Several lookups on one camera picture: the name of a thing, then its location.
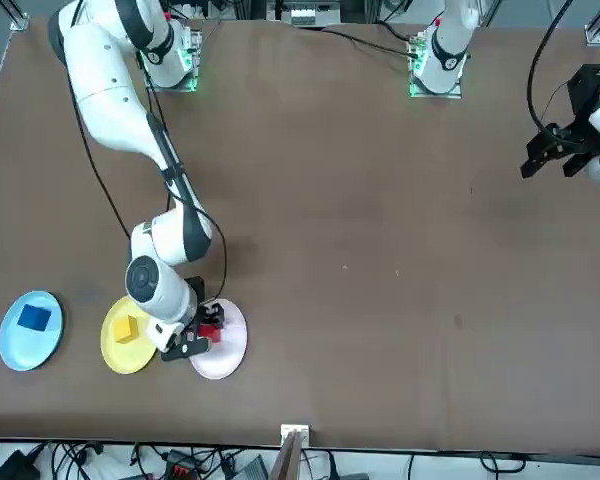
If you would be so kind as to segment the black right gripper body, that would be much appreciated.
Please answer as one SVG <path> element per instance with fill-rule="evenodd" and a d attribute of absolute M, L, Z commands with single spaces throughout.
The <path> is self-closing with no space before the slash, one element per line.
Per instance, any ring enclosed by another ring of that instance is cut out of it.
<path fill-rule="evenodd" d="M 185 328 L 180 335 L 181 344 L 205 342 L 206 338 L 200 333 L 206 314 L 206 309 L 202 305 L 205 300 L 205 283 L 200 276 L 186 278 L 185 282 L 188 286 L 189 299 L 182 320 Z"/>

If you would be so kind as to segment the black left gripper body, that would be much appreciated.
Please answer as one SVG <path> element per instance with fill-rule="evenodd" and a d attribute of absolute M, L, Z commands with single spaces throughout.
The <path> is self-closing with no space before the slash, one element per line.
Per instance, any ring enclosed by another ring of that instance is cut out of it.
<path fill-rule="evenodd" d="M 589 117 L 600 97 L 600 64 L 583 64 L 567 82 L 574 118 L 569 124 L 569 139 L 581 145 L 583 152 L 600 151 L 600 133 Z"/>

